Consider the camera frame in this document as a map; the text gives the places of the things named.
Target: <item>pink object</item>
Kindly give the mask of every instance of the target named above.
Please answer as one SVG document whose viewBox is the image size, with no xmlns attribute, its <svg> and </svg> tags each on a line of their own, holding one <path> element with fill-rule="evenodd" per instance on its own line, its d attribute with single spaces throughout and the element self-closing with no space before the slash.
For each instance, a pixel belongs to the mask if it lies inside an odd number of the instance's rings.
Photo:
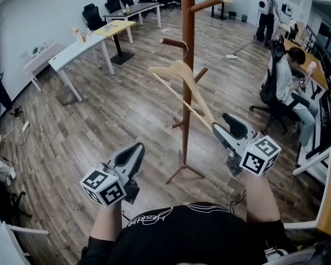
<svg viewBox="0 0 331 265">
<path fill-rule="evenodd" d="M 316 63 L 311 62 L 307 69 L 308 75 L 311 75 L 315 70 L 316 70 Z"/>
</svg>

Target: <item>hand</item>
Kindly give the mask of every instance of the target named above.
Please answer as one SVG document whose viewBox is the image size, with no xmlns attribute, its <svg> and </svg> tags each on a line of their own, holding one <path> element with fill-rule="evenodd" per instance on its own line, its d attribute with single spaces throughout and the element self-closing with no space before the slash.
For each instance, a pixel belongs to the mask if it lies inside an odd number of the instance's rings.
<svg viewBox="0 0 331 265">
<path fill-rule="evenodd" d="M 289 86 L 289 89 L 291 91 L 294 91 L 294 90 L 299 89 L 299 88 L 300 88 L 300 84 L 298 82 L 294 82 Z"/>
</svg>

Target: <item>person's arm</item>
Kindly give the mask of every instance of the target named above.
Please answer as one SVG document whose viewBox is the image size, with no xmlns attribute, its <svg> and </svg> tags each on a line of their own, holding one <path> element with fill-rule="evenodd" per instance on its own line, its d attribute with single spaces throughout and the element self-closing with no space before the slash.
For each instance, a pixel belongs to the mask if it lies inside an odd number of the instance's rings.
<svg viewBox="0 0 331 265">
<path fill-rule="evenodd" d="M 122 229 L 121 201 L 109 207 L 100 207 L 90 236 L 104 241 L 115 241 Z"/>
<path fill-rule="evenodd" d="M 281 20 L 281 17 L 280 17 L 280 13 L 278 12 L 278 4 L 277 4 L 277 2 L 276 1 L 274 1 L 274 5 L 273 5 L 273 7 L 274 7 L 274 12 L 276 13 L 276 15 L 277 15 L 277 17 L 278 17 L 278 20 L 280 21 L 280 23 L 282 23 L 282 20 Z"/>
<path fill-rule="evenodd" d="M 291 92 L 290 83 L 292 80 L 292 72 L 282 65 L 276 65 L 276 98 L 279 101 L 286 101 Z"/>
<path fill-rule="evenodd" d="M 276 222 L 281 219 L 275 197 L 266 176 L 247 174 L 247 221 Z"/>
</svg>

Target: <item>white table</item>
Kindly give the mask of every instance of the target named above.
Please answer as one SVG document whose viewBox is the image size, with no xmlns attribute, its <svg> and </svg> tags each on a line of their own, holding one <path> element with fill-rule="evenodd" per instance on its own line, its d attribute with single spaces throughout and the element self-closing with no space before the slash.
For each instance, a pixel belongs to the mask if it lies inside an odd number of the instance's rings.
<svg viewBox="0 0 331 265">
<path fill-rule="evenodd" d="M 49 65 L 48 61 L 62 50 L 63 46 L 61 44 L 53 42 L 23 66 L 24 73 L 31 78 L 32 83 L 38 89 L 38 91 L 42 90 L 36 83 L 37 79 L 35 78 L 34 73 L 41 72 L 41 70 Z"/>
<path fill-rule="evenodd" d="M 131 18 L 132 16 L 138 15 L 138 18 L 140 20 L 140 24 L 143 25 L 141 13 L 156 8 L 157 9 L 158 27 L 161 28 L 162 24 L 161 24 L 161 11 L 159 9 L 160 5 L 161 4 L 159 4 L 158 2 L 137 3 L 137 4 L 129 6 L 130 12 L 126 15 L 124 15 L 124 13 L 121 9 L 121 10 L 117 10 L 116 12 L 113 12 L 111 14 L 104 15 L 103 17 L 104 17 L 104 20 L 106 22 L 110 23 L 110 20 L 112 20 L 112 19 L 121 19 L 121 20 L 128 21 L 129 18 Z M 127 28 L 127 34 L 129 36 L 130 43 L 133 44 L 134 41 L 132 40 L 132 35 L 131 35 L 130 28 Z"/>
<path fill-rule="evenodd" d="M 5 222 L 0 226 L 0 265 L 30 265 L 27 260 L 28 253 L 23 252 L 13 232 L 25 234 L 48 235 L 45 230 L 33 230 L 24 227 L 7 225 Z"/>
<path fill-rule="evenodd" d="M 103 36 L 103 35 L 92 34 L 90 36 L 87 36 L 87 39 L 84 43 L 80 43 L 80 42 L 76 41 L 75 43 L 71 44 L 68 48 L 65 48 L 63 51 L 61 51 L 59 54 L 57 54 L 54 58 L 49 60 L 50 66 L 52 66 L 52 68 L 58 73 L 58 75 L 61 77 L 61 79 L 64 81 L 64 83 L 70 87 L 70 89 L 76 95 L 77 99 L 80 102 L 82 101 L 82 97 L 79 95 L 79 93 L 77 92 L 77 90 L 75 89 L 75 87 L 73 86 L 73 84 L 71 83 L 69 78 L 67 77 L 63 68 L 69 62 L 74 60 L 76 57 L 78 57 L 79 55 L 86 52 L 88 49 L 93 48 L 96 45 L 98 45 L 99 43 L 101 43 L 102 51 L 103 51 L 106 63 L 108 65 L 109 71 L 112 75 L 114 75 L 115 72 L 114 72 L 108 51 L 107 51 L 105 43 L 104 43 L 105 38 L 106 38 L 106 36 Z M 95 62 L 97 64 L 98 68 L 101 68 L 101 66 L 99 65 L 99 62 L 98 62 L 97 52 L 95 51 L 95 48 L 93 48 L 93 54 L 94 54 L 94 59 L 95 59 Z"/>
</svg>

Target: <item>cable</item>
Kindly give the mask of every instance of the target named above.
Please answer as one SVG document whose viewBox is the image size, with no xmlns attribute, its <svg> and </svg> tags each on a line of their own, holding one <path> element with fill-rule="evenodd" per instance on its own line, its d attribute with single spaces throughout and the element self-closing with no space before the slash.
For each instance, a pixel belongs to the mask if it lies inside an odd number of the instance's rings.
<svg viewBox="0 0 331 265">
<path fill-rule="evenodd" d="M 163 30 L 162 30 L 162 28 L 160 28 L 159 30 L 160 30 L 161 33 L 164 34 L 164 35 L 173 35 L 173 34 L 174 34 L 174 32 L 173 32 L 172 30 L 170 30 L 170 29 L 163 29 Z M 196 34 L 205 34 L 205 33 L 206 33 L 206 31 L 203 30 L 203 31 L 200 31 L 200 32 L 198 32 L 198 33 L 195 33 L 195 35 L 196 35 Z M 206 49 L 206 56 L 207 56 L 208 58 L 227 58 L 227 55 L 226 55 L 226 56 L 222 56 L 222 55 L 210 55 L 210 54 L 209 54 L 209 50 L 208 50 L 208 48 L 206 47 L 206 45 L 204 45 L 204 44 L 202 44 L 202 43 L 200 43 L 200 42 L 197 42 L 196 40 L 194 40 L 194 42 L 195 42 L 196 44 L 201 45 L 202 47 L 204 47 L 204 48 Z M 254 42 L 255 42 L 255 37 L 254 37 L 254 41 L 245 44 L 242 48 L 240 48 L 239 50 L 237 50 L 236 52 L 234 52 L 234 56 L 237 56 L 237 53 L 238 53 L 239 51 L 243 50 L 245 47 L 247 47 L 248 45 L 250 45 L 250 44 L 252 44 L 252 43 L 254 43 Z"/>
<path fill-rule="evenodd" d="M 292 189 L 295 180 L 296 180 L 296 176 L 293 177 L 293 182 L 292 182 L 291 186 L 289 187 L 289 191 L 288 191 L 288 193 L 290 193 L 290 190 Z M 285 206 L 286 206 L 287 199 L 288 199 L 288 197 L 287 197 L 287 194 L 286 194 L 286 199 L 285 199 L 285 201 L 283 202 L 283 205 L 282 205 L 282 208 L 281 208 L 281 211 L 280 211 L 280 215 L 282 215 L 282 213 L 283 213 L 283 210 L 284 210 L 284 208 L 285 208 Z"/>
<path fill-rule="evenodd" d="M 162 34 L 165 34 L 165 35 L 173 35 L 174 34 L 174 32 L 171 31 L 170 29 L 162 29 L 162 28 L 160 28 L 159 30 L 161 31 Z"/>
<path fill-rule="evenodd" d="M 245 189 L 243 192 L 243 196 L 241 198 L 241 200 L 239 200 L 238 202 L 235 201 L 231 201 L 229 203 L 229 210 L 231 212 L 231 214 L 235 215 L 236 214 L 236 206 L 243 201 L 243 199 L 247 196 L 247 190 Z"/>
<path fill-rule="evenodd" d="M 240 48 L 239 50 L 237 50 L 236 52 L 234 52 L 234 55 L 237 55 L 237 53 L 238 53 L 239 51 L 242 51 L 245 47 L 247 47 L 248 45 L 250 45 L 250 44 L 252 44 L 252 43 L 254 43 L 254 42 L 255 42 L 255 39 L 254 39 L 253 42 L 249 42 L 249 43 L 247 43 L 247 44 L 244 45 L 242 48 Z"/>
<path fill-rule="evenodd" d="M 10 162 L 11 164 L 15 165 L 16 164 L 16 160 L 17 160 L 17 153 L 18 153 L 18 147 L 19 146 L 23 146 L 27 143 L 27 140 L 28 140 L 28 137 L 29 137 L 29 134 L 30 134 L 30 131 L 31 131 L 31 127 L 30 125 L 28 126 L 28 133 L 27 133 L 27 137 L 25 139 L 25 141 L 22 143 L 22 144 L 18 144 L 16 145 L 16 148 L 15 148 L 15 155 L 14 155 L 14 161 L 12 162 L 11 160 L 9 159 L 6 159 L 4 156 L 1 156 L 4 160 L 6 160 L 7 162 Z"/>
<path fill-rule="evenodd" d="M 5 136 L 3 136 L 3 137 L 0 136 L 0 141 L 3 140 L 5 137 L 7 137 L 7 136 L 8 136 L 8 135 L 9 135 L 9 134 L 10 134 L 15 128 L 17 128 L 17 127 L 21 128 L 20 125 L 16 125 L 16 126 L 15 126 L 14 128 L 12 128 L 11 131 L 9 131 Z"/>
</svg>

